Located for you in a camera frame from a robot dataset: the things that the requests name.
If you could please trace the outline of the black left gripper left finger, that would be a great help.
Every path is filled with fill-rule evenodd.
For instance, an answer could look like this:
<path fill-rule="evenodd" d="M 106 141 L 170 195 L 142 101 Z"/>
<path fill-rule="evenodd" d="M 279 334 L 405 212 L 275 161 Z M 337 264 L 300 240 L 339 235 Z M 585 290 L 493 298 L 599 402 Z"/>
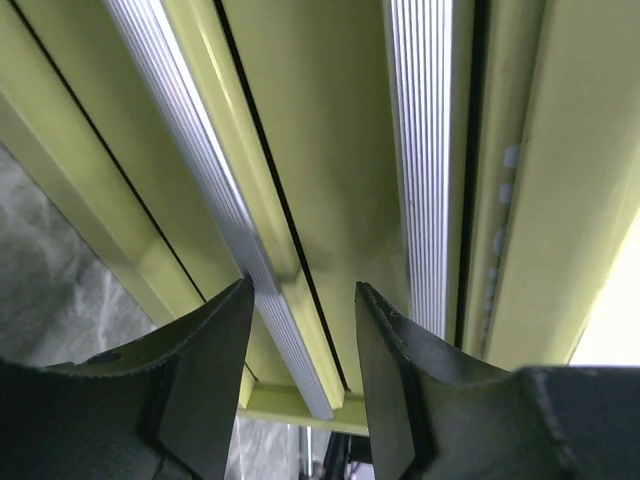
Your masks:
<path fill-rule="evenodd" d="M 254 309 L 250 280 L 80 363 L 1 363 L 5 479 L 220 479 Z"/>

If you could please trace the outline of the yellow-green cabinet top drawer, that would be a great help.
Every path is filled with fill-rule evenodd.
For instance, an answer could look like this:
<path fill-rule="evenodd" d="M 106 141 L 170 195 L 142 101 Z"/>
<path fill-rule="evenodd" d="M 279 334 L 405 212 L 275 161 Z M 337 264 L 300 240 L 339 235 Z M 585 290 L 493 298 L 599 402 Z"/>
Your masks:
<path fill-rule="evenodd" d="M 354 289 L 451 339 L 471 1 L 110 1 L 293 386 L 362 428 Z"/>

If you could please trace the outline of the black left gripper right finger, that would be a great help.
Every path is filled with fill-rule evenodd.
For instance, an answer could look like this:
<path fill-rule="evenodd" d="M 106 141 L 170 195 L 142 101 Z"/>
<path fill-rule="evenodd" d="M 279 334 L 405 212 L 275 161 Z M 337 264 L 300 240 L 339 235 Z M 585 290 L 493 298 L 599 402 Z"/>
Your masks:
<path fill-rule="evenodd" d="M 355 288 L 357 348 L 379 479 L 635 479 L 639 372 L 474 358 Z"/>

